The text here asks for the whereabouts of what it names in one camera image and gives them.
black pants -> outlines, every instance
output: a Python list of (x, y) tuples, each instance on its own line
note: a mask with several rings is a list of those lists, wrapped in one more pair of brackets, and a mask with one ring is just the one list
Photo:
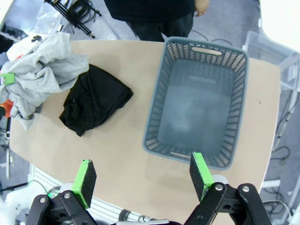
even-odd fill
[(194, 13), (166, 22), (127, 22), (134, 34), (142, 41), (164, 42), (161, 33), (167, 37), (187, 37), (193, 26)]

tripod stand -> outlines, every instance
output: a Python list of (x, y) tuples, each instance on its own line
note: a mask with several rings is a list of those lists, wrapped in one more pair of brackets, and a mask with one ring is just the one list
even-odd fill
[[(95, 38), (94, 33), (89, 30), (76, 16), (75, 13), (70, 12), (63, 4), (61, 4), (60, 0), (45, 0), (45, 2), (49, 3), (53, 6), (60, 14), (62, 14), (74, 27), (82, 30), (87, 36)], [(102, 16), (99, 10), (96, 10), (93, 6), (91, 6), (88, 0), (78, 0), (78, 2), (83, 3), (90, 10), (93, 10), (99, 16)]]

orange object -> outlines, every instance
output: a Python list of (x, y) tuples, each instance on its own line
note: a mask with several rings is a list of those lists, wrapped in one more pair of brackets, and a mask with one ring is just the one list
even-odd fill
[(19, 55), (17, 58), (16, 58), (16, 60), (18, 60), (19, 58), (21, 58), (23, 55)]
[(13, 105), (14, 105), (14, 103), (9, 99), (6, 100), (5, 103), (0, 104), (0, 107), (4, 108), (4, 110), (5, 110), (4, 117), (6, 117), (6, 118), (10, 117), (10, 111), (11, 111), (11, 108), (13, 107)]

black jacket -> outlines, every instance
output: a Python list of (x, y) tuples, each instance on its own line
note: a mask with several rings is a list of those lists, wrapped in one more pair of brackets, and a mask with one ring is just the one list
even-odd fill
[(104, 0), (112, 18), (160, 23), (195, 11), (195, 0)]
[(117, 78), (90, 65), (67, 96), (60, 120), (82, 136), (86, 130), (103, 124), (132, 95), (131, 89)]

person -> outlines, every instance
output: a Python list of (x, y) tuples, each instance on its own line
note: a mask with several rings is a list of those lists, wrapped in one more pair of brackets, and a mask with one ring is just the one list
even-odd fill
[(116, 20), (125, 21), (143, 41), (164, 42), (167, 37), (187, 37), (196, 16), (205, 13), (210, 0), (104, 0)]

